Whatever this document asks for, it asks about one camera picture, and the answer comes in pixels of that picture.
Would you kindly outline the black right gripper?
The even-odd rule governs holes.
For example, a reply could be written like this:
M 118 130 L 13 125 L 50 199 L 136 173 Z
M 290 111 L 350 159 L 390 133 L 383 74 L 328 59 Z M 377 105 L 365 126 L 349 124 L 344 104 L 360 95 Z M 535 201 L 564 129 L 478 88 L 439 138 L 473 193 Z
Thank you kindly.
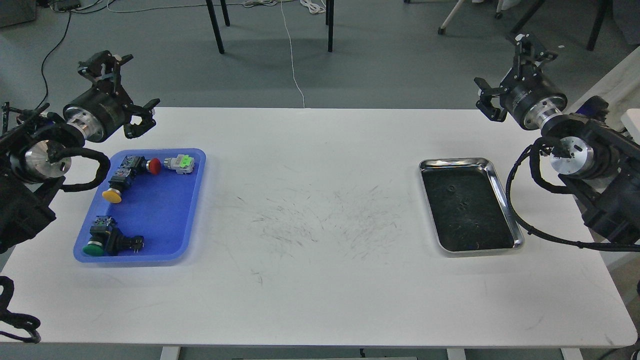
M 508 112 L 522 129 L 542 129 L 568 103 L 567 96 L 542 71 L 558 53 L 548 50 L 532 33 L 512 33 L 510 42 L 514 45 L 512 68 L 502 85 L 492 88 L 486 79 L 473 78 L 478 87 L 476 107 L 492 122 L 503 123 Z M 494 106 L 493 99 L 501 96 L 502 107 Z

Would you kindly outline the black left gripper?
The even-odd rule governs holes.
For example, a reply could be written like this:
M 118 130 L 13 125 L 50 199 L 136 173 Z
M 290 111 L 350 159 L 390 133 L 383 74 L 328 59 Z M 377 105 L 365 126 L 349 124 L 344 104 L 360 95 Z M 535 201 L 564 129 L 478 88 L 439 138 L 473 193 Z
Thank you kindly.
M 94 88 L 67 104 L 62 116 L 80 128 L 86 141 L 104 142 L 121 128 L 127 139 L 135 139 L 157 124 L 154 109 L 160 104 L 160 98 L 153 98 L 146 105 L 135 105 L 123 90 L 121 67 L 132 59 L 132 54 L 117 55 L 103 50 L 78 62 L 78 74 Z M 139 117 L 140 122 L 132 123 L 133 117 Z

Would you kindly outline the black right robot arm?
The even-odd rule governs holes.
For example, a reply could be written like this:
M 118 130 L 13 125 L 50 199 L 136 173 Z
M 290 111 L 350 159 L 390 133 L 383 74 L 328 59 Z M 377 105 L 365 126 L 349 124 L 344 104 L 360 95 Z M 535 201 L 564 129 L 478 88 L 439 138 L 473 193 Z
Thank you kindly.
M 541 136 L 526 146 L 507 176 L 506 204 L 514 212 L 511 187 L 524 160 L 537 186 L 572 195 L 583 204 L 583 224 L 603 243 L 572 241 L 548 234 L 514 213 L 530 235 L 556 244 L 601 252 L 639 251 L 639 145 L 606 125 L 607 105 L 598 100 L 591 112 L 565 112 L 567 96 L 543 73 L 557 59 L 531 33 L 508 34 L 514 46 L 512 66 L 500 84 L 476 77 L 477 108 L 493 122 L 511 116 L 521 129 Z

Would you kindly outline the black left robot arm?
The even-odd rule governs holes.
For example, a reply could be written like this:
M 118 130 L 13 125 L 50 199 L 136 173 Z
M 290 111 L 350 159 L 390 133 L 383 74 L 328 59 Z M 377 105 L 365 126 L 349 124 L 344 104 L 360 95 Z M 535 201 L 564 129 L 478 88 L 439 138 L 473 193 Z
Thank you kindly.
M 141 137 L 156 125 L 158 98 L 136 105 L 122 85 L 121 68 L 133 55 L 103 50 L 78 63 L 91 87 L 73 99 L 62 114 L 43 103 L 34 109 L 1 106 L 1 252 L 34 239 L 56 214 L 50 203 L 59 191 L 90 191 L 110 170 L 110 158 L 86 147 L 122 129 L 126 138 Z

